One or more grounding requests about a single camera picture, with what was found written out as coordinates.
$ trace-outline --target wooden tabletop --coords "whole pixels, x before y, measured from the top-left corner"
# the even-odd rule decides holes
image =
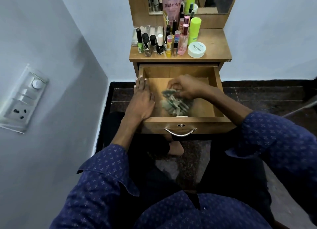
[[[177,57],[166,57],[165,54],[158,55],[152,52],[151,57],[138,52],[138,47],[130,50],[130,62],[229,62],[232,59],[230,49],[224,35],[223,29],[200,29],[198,42],[206,46],[205,55],[201,58],[192,58],[187,51],[184,55]]]

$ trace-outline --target patterned shirt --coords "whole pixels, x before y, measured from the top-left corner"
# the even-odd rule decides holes
[[[241,138],[230,156],[259,155],[287,188],[290,195],[317,219],[317,141],[313,134],[282,117],[253,112],[241,125]],[[122,183],[127,191],[139,191],[129,177],[128,156],[119,145],[109,145],[80,168],[81,178],[50,228],[112,228],[112,212]],[[184,191],[152,205],[134,228],[271,228],[253,208],[236,199],[198,194],[201,210]]]

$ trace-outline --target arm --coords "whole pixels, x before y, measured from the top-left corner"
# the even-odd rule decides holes
[[[148,118],[155,106],[147,80],[136,82],[117,134],[111,144],[88,159],[78,170],[82,175],[67,196],[64,207],[50,228],[112,228],[120,183],[134,196],[139,191],[129,177],[128,151],[140,122]]]
[[[171,80],[168,87],[175,84],[182,89],[178,96],[208,100],[238,126],[239,140],[226,153],[240,158],[259,155],[317,225],[317,141],[313,134],[285,118],[253,112],[189,75]]]

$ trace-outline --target person's left hand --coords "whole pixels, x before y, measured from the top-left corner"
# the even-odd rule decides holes
[[[125,111],[125,117],[136,123],[141,123],[149,118],[155,107],[154,95],[150,92],[150,85],[147,79],[140,76],[136,80],[133,97]]]

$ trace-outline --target switch panel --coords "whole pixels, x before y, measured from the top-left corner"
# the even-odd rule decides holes
[[[0,110],[0,127],[24,133],[48,82],[28,64]]]

